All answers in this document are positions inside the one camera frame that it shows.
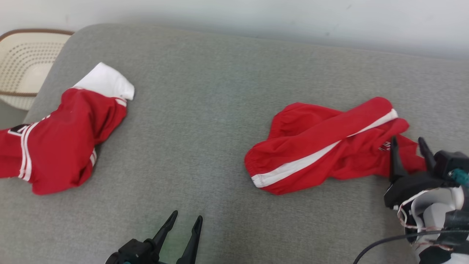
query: red fabric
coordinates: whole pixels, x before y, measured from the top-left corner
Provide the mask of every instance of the red fabric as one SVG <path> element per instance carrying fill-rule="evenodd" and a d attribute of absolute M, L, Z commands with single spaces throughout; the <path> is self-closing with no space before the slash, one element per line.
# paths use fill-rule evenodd
<path fill-rule="evenodd" d="M 251 177 L 268 173 L 340 141 L 315 163 L 262 189 L 285 194 L 317 186 L 327 177 L 389 176 L 390 154 L 386 143 L 397 135 L 404 167 L 409 172 L 424 171 L 424 160 L 416 155 L 418 144 L 399 135 L 409 127 L 402 118 L 347 137 L 392 109 L 391 103 L 381 97 L 347 112 L 305 103 L 291 104 L 274 117 L 267 140 L 256 144 L 247 153 L 246 168 Z"/>
<path fill-rule="evenodd" d="M 125 117 L 123 104 L 123 99 L 68 89 L 48 118 L 29 125 L 19 135 L 9 129 L 0 131 L 0 178 L 20 175 L 25 179 L 20 172 L 24 139 L 33 193 L 51 194 L 80 186 L 91 176 L 90 156 L 95 145 L 105 141 Z"/>

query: gray floor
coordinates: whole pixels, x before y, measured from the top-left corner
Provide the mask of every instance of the gray floor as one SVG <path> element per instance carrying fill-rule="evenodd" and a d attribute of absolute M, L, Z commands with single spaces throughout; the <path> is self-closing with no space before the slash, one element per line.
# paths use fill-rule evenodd
<path fill-rule="evenodd" d="M 23 122 L 28 112 L 9 106 L 0 100 L 0 129 L 6 129 Z"/>

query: perforated basket wall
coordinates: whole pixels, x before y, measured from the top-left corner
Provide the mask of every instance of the perforated basket wall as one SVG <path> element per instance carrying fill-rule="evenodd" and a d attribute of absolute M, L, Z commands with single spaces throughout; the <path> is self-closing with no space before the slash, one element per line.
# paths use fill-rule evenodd
<path fill-rule="evenodd" d="M 72 32 L 16 30 L 0 37 L 0 99 L 29 110 Z"/>

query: black cable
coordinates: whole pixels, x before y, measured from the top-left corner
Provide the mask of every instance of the black cable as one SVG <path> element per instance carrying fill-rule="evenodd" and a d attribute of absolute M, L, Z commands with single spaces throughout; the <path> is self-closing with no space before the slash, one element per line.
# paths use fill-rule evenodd
<path fill-rule="evenodd" d="M 356 257 L 353 264 L 357 264 L 358 261 L 360 261 L 360 259 L 363 257 L 363 255 L 365 255 L 365 253 L 368 252 L 368 250 L 374 248 L 377 245 L 380 245 L 380 244 L 383 244 L 383 243 L 386 243 L 386 242 L 391 242 L 391 241 L 394 241 L 394 240 L 406 239 L 406 238 L 409 238 L 409 237 L 416 237 L 416 236 L 422 236 L 422 235 L 443 234 L 443 233 L 469 233 L 469 230 L 435 230 L 435 231 L 426 231 L 426 232 L 420 232 L 420 233 L 405 234 L 405 235 L 400 235 L 400 236 L 392 236 L 392 237 L 388 237 L 388 238 L 385 238 L 385 239 L 381 239 L 381 240 L 378 240 L 378 241 L 374 242 L 373 244 L 367 246 L 364 250 L 362 250 L 360 252 L 360 254 L 358 254 L 358 256 Z"/>

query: black and white logo patch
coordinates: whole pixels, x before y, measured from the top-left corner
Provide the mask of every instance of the black and white logo patch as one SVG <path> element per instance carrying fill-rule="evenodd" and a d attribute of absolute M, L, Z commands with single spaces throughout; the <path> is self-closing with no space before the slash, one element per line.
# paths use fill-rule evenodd
<path fill-rule="evenodd" d="M 23 132 L 26 131 L 26 128 L 28 127 L 28 125 L 29 125 L 29 124 L 17 125 L 17 126 L 15 126 L 15 127 L 11 128 L 10 130 L 8 130 L 8 134 L 12 134 L 12 135 L 21 137 L 21 135 L 23 134 Z"/>

